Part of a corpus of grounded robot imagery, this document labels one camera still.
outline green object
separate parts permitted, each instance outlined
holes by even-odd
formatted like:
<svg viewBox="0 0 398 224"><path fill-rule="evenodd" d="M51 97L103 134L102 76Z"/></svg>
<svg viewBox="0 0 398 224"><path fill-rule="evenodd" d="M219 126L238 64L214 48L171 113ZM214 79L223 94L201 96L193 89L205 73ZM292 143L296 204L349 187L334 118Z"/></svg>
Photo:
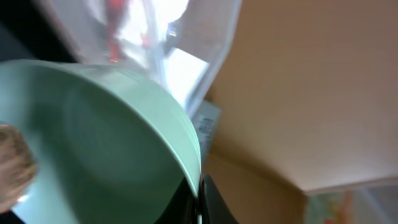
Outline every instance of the green object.
<svg viewBox="0 0 398 224"><path fill-rule="evenodd" d="M20 60L0 65L0 121L26 138L39 174L13 208L29 224L154 223L200 149L178 103L121 68Z"/></svg>

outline beige wall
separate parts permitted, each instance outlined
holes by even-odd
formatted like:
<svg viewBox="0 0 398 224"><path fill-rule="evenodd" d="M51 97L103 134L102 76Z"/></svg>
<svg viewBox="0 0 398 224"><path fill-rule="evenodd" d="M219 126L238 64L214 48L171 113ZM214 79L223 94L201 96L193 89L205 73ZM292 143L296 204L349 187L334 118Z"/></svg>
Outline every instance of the beige wall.
<svg viewBox="0 0 398 224"><path fill-rule="evenodd" d="M205 165L240 224L302 223L305 198L273 176L259 177L236 163L211 156Z"/></svg>
<svg viewBox="0 0 398 224"><path fill-rule="evenodd" d="M398 175L398 3L243 0L216 147L302 190Z"/></svg>

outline clear plastic container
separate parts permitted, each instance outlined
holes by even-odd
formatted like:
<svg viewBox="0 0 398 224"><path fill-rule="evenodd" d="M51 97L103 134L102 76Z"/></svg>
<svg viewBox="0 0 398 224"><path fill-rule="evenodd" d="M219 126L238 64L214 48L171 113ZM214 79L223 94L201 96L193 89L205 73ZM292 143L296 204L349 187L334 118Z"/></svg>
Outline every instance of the clear plastic container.
<svg viewBox="0 0 398 224"><path fill-rule="evenodd" d="M193 116L232 43L241 0L35 0L77 60L163 86Z"/></svg>

